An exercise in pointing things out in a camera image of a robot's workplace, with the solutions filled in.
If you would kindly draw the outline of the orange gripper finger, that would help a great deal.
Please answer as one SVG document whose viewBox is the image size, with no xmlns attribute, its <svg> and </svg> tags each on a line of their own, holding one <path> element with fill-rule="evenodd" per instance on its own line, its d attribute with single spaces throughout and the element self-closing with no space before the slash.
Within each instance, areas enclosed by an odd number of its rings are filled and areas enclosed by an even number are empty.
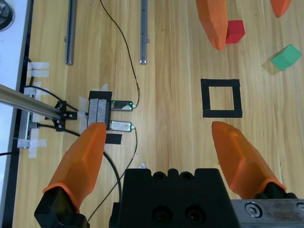
<svg viewBox="0 0 304 228">
<path fill-rule="evenodd" d="M 95 187 L 105 141 L 105 124 L 95 122 L 65 152 L 34 212 L 42 228 L 90 227 L 80 206 Z"/>
<path fill-rule="evenodd" d="M 272 10 L 277 18 L 282 17 L 288 10 L 292 0 L 270 0 Z"/>
<path fill-rule="evenodd" d="M 225 0 L 196 0 L 200 22 L 206 35 L 217 50 L 223 50 L 226 43 L 228 16 Z"/>
<path fill-rule="evenodd" d="M 243 200 L 296 199 L 276 178 L 259 151 L 234 126 L 214 121 L 212 137 L 229 188 Z"/>
</svg>

